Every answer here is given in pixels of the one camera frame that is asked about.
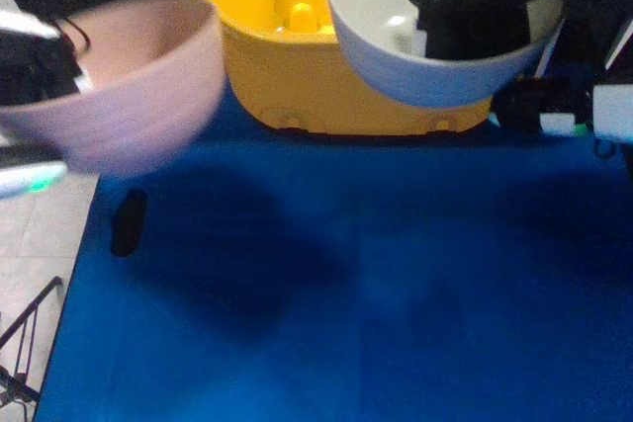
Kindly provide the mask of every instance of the yellow tub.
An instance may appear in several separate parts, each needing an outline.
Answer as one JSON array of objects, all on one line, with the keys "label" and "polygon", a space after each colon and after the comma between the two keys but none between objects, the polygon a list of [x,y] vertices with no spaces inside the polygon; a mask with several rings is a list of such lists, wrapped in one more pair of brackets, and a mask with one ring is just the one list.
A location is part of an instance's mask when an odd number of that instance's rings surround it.
[{"label": "yellow tub", "polygon": [[210,0],[224,26],[226,68],[242,106],[273,128],[336,135],[461,132],[490,101],[433,110],[391,100],[348,66],[326,0]]}]

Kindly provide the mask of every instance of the metal stand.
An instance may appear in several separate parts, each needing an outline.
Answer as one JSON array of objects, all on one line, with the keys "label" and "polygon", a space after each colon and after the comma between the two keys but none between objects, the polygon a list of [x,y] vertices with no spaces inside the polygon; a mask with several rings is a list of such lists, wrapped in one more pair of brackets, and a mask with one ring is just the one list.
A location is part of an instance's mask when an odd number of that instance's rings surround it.
[{"label": "metal stand", "polygon": [[[29,303],[29,306],[16,318],[16,320],[9,326],[7,331],[0,335],[0,351],[9,342],[9,340],[18,333],[22,328],[22,335],[20,337],[20,347],[18,350],[18,358],[16,361],[15,370],[13,375],[8,370],[0,366],[0,388],[4,388],[3,392],[0,392],[0,409],[9,405],[12,402],[21,404],[25,410],[25,420],[27,413],[26,404],[40,400],[40,393],[27,385],[27,379],[29,378],[29,371],[31,370],[31,357],[33,356],[33,346],[36,336],[36,325],[38,324],[38,308],[46,297],[56,288],[63,284],[61,277],[55,277],[48,285],[40,292],[36,298]],[[33,323],[31,325],[31,343],[29,345],[29,353],[27,357],[27,367],[23,373],[20,373],[20,363],[22,362],[22,350],[24,348],[25,337],[27,334],[27,327],[29,326],[29,320],[33,316]]]}]

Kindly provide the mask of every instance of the floor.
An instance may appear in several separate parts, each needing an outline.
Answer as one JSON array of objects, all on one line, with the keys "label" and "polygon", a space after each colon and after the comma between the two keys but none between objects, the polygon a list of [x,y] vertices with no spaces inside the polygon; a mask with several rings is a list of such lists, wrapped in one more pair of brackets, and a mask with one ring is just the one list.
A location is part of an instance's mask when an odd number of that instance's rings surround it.
[{"label": "floor", "polygon": [[[39,311],[28,379],[35,389],[42,385],[96,183],[95,176],[71,175],[43,193],[0,201],[0,333],[50,279],[64,279],[63,288],[50,295]],[[15,369],[18,345],[19,337],[14,337],[0,353],[0,366],[10,372]],[[10,404],[0,409],[0,420],[23,422],[22,407]]]}]

